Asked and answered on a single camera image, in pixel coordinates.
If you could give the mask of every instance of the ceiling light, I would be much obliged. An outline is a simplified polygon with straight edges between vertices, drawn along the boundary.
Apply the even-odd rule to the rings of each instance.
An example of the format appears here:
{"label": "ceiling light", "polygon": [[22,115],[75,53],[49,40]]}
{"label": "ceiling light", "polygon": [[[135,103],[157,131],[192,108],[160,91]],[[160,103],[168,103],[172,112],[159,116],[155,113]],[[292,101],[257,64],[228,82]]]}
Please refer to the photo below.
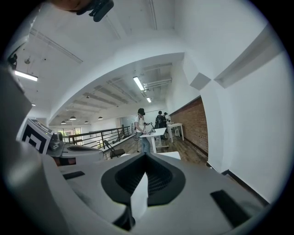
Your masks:
{"label": "ceiling light", "polygon": [[139,78],[138,78],[138,77],[134,77],[133,79],[134,79],[134,81],[137,83],[137,85],[138,85],[138,87],[140,88],[140,90],[144,90],[144,88],[143,88],[141,82],[139,81]]}
{"label": "ceiling light", "polygon": [[32,76],[32,75],[30,75],[30,74],[23,73],[23,72],[20,72],[20,71],[17,71],[17,70],[15,70],[14,73],[15,73],[15,75],[17,75],[17,76],[20,76],[20,77],[23,77],[23,78],[27,78],[27,79],[33,80],[33,81],[35,81],[35,82],[38,81],[38,77],[36,77],[36,76]]}

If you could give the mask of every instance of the white ceiling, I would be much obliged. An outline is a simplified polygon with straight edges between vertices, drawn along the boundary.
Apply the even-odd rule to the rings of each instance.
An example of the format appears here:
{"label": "white ceiling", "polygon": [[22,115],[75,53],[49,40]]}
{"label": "white ceiling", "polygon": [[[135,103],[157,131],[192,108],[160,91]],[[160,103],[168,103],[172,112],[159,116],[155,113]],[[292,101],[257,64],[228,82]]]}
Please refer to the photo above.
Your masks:
{"label": "white ceiling", "polygon": [[[51,109],[54,96],[58,97],[63,92],[56,94],[54,91],[64,86],[65,92],[65,85],[75,81],[66,80],[65,84],[64,78],[87,64],[91,55],[98,55],[95,62],[99,64],[113,53],[111,43],[142,32],[173,30],[174,18],[174,0],[115,0],[114,8],[99,23],[88,14],[77,16],[44,4],[33,25],[34,34],[30,34],[25,50],[17,55],[17,70],[39,77],[37,82],[20,78],[26,96],[37,105],[35,109],[41,106]],[[31,63],[27,65],[24,60],[28,58]],[[171,63],[151,67],[141,65],[125,71],[99,87],[87,89],[86,92],[96,98],[77,97],[60,111],[52,123],[57,124],[71,115],[84,122],[100,110],[141,102],[146,98],[133,77],[138,76],[141,83],[158,81],[170,78],[170,69]],[[153,102],[162,101],[166,90],[167,86],[156,87],[147,96]]]}

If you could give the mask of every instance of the black railing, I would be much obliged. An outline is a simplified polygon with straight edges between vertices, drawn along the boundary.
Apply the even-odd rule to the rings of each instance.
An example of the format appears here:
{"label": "black railing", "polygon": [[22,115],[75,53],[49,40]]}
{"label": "black railing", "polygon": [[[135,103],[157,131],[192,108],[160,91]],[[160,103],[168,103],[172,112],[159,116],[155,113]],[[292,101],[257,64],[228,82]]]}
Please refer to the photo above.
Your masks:
{"label": "black railing", "polygon": [[88,146],[91,148],[104,148],[104,140],[107,140],[109,143],[115,144],[122,139],[129,137],[131,135],[130,126],[124,127],[122,125],[121,128],[114,128],[108,130],[99,130],[99,131],[91,131],[83,134],[74,134],[69,135],[69,143],[73,145],[77,145],[82,142],[82,146]]}

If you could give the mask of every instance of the vr headset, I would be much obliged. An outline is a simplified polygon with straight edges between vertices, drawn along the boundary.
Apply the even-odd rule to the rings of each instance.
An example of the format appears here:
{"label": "vr headset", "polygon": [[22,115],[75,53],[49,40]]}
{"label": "vr headset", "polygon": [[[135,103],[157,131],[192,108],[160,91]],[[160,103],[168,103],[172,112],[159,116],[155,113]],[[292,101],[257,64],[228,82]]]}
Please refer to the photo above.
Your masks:
{"label": "vr headset", "polygon": [[141,115],[145,115],[144,109],[143,108],[139,108],[138,113]]}
{"label": "vr headset", "polygon": [[92,0],[87,6],[77,11],[77,15],[82,15],[87,11],[92,11],[89,16],[95,22],[99,22],[113,8],[113,0]]}

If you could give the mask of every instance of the wooden floor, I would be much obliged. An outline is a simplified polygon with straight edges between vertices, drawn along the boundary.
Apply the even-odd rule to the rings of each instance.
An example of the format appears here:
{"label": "wooden floor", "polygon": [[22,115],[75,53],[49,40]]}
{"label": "wooden floor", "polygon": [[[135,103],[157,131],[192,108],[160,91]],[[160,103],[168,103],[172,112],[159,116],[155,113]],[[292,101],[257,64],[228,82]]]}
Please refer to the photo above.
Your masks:
{"label": "wooden floor", "polygon": [[[157,148],[157,153],[161,152],[174,152],[177,151],[180,154],[181,160],[192,162],[195,164],[202,164],[205,165],[208,158],[201,153],[196,147],[194,147],[190,142],[187,140],[182,140],[181,137],[173,137],[173,143],[168,138],[167,140],[162,140],[162,145],[168,145],[168,148]],[[136,153],[137,152],[137,146],[138,151],[141,152],[142,146],[141,146],[141,140],[134,141],[133,138],[130,138],[126,140],[125,142],[117,145],[114,147],[114,149],[124,149],[125,153]],[[152,143],[150,140],[150,152],[153,152]],[[105,159],[110,159],[110,151],[104,152]]]}

